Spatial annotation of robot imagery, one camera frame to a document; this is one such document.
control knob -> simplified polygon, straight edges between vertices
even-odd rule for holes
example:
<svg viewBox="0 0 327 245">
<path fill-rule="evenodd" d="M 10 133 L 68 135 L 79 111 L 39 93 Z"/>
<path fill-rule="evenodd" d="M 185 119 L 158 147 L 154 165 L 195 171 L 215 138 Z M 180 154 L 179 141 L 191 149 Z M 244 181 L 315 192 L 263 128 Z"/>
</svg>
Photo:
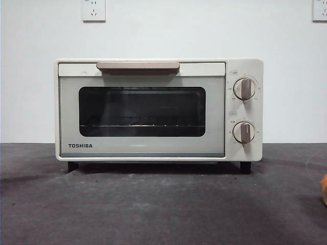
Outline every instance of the control knob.
<svg viewBox="0 0 327 245">
<path fill-rule="evenodd" d="M 254 138 L 254 127 L 248 122 L 239 122 L 233 128 L 233 136 L 239 143 L 250 143 Z"/>
<path fill-rule="evenodd" d="M 248 100 L 255 93 L 255 85 L 251 78 L 241 78 L 234 84 L 234 94 L 240 100 Z"/>
</svg>

white wall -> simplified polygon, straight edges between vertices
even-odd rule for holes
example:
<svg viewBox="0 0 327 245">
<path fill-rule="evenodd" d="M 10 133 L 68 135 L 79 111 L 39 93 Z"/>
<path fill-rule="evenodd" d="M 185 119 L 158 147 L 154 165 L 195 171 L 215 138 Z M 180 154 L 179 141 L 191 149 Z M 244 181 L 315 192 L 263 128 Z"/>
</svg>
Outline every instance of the white wall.
<svg viewBox="0 0 327 245">
<path fill-rule="evenodd" d="M 2 142 L 54 142 L 57 58 L 258 57 L 264 142 L 327 142 L 327 23 L 311 0 L 2 0 Z"/>
</svg>

toshiba logo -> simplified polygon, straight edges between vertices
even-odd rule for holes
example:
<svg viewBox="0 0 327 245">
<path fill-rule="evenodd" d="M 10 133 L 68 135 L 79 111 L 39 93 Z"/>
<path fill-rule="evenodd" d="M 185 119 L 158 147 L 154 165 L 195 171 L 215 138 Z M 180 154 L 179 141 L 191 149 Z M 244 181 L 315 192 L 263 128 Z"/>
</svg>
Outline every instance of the toshiba logo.
<svg viewBox="0 0 327 245">
<path fill-rule="evenodd" d="M 92 144 L 68 144 L 69 148 L 93 148 Z"/>
</svg>

oven door handle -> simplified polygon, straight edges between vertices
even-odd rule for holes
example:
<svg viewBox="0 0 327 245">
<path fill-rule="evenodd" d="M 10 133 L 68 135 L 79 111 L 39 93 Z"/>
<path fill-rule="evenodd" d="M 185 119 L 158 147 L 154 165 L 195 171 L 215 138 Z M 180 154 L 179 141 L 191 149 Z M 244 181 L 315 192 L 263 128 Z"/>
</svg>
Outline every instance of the oven door handle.
<svg viewBox="0 0 327 245">
<path fill-rule="evenodd" d="M 113 76 L 167 76 L 179 72 L 179 62 L 99 62 L 97 68 Z"/>
</svg>

glass oven window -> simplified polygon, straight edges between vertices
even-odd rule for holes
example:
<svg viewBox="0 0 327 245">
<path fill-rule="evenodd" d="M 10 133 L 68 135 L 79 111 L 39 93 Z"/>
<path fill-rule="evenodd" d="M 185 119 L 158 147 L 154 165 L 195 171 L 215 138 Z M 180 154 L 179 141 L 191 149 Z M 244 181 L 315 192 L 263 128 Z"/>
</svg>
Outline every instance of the glass oven window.
<svg viewBox="0 0 327 245">
<path fill-rule="evenodd" d="M 202 87 L 83 87 L 79 130 L 86 137 L 200 137 Z"/>
</svg>

